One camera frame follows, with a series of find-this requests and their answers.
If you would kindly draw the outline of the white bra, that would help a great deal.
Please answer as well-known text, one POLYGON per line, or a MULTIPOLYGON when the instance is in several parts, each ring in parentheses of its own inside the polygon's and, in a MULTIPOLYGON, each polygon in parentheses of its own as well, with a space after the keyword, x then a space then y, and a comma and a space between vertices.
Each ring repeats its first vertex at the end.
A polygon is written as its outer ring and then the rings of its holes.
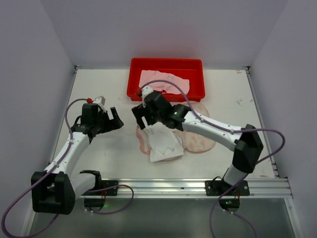
POLYGON ((181 139, 173 131, 162 124, 148 126, 144 129, 148 137, 150 162, 160 162, 184 155, 181 139))

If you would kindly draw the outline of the floral mesh laundry bag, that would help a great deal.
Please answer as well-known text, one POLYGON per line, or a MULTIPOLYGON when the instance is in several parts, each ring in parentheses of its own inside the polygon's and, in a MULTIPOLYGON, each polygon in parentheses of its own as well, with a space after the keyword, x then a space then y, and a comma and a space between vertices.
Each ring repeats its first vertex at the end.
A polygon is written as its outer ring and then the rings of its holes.
MULTIPOLYGON (((185 132, 185 131, 179 131, 179 130, 172 130, 173 133, 178 137, 178 139, 182 140, 184 152, 188 151, 190 153, 205 153, 212 149, 215 145, 215 141, 211 139, 207 139, 201 135, 198 135, 196 133, 192 132, 185 132)), ((146 133, 144 132, 144 129, 140 129, 139 126, 136 128, 136 136, 139 139, 139 148, 140 151, 146 155, 150 156, 150 149, 148 146, 148 137, 146 133)))

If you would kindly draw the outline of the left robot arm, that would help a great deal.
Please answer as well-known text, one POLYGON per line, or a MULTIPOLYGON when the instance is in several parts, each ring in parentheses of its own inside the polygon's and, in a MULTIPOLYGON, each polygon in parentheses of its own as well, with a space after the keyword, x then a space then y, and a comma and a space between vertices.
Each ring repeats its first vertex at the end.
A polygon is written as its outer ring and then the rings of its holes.
POLYGON ((37 213, 68 215, 75 201, 85 193, 102 187, 99 171, 83 170, 71 178, 83 152, 99 134, 123 127, 115 107, 112 118, 97 103, 84 103, 82 113, 70 128, 68 139, 54 160, 42 172, 31 177, 32 205, 37 213))

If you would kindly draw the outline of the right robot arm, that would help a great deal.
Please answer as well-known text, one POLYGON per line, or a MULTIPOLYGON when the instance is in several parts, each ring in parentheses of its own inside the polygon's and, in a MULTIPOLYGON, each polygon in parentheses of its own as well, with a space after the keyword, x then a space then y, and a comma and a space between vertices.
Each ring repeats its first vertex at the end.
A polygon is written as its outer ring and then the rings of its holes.
POLYGON ((254 126, 247 124, 245 127, 236 127, 220 123, 201 116, 190 105, 172 105, 158 92, 143 97, 142 103, 131 111, 140 129, 160 122, 170 129, 204 136, 232 151, 232 164, 220 184, 225 190, 235 189, 254 171, 264 147, 254 126))

